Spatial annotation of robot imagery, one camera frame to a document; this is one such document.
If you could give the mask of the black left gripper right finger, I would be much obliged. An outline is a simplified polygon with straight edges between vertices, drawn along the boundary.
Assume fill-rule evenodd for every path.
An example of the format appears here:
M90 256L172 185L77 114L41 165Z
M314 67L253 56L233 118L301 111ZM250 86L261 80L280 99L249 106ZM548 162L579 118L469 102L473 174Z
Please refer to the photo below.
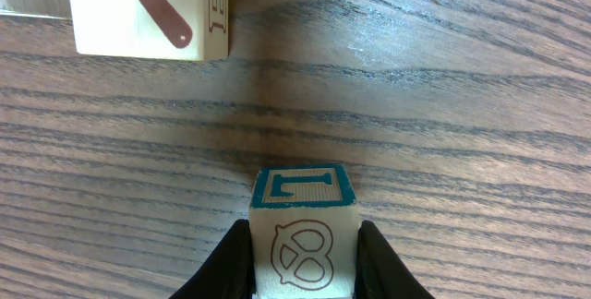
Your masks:
M372 221L357 237L355 299L433 299Z

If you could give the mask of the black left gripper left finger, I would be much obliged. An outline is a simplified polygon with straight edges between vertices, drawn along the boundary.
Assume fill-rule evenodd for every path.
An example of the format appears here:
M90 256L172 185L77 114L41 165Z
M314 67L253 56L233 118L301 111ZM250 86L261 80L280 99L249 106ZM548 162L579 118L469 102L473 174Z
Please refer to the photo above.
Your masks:
M249 222L239 219L170 299L251 299L255 290Z

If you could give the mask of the blue letter T pretzel block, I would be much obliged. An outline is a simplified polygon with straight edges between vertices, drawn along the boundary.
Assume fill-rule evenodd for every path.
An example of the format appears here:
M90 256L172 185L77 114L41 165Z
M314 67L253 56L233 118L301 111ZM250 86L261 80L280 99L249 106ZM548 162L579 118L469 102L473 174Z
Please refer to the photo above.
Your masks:
M360 217L340 164L260 170L248 211L260 298L350 298Z

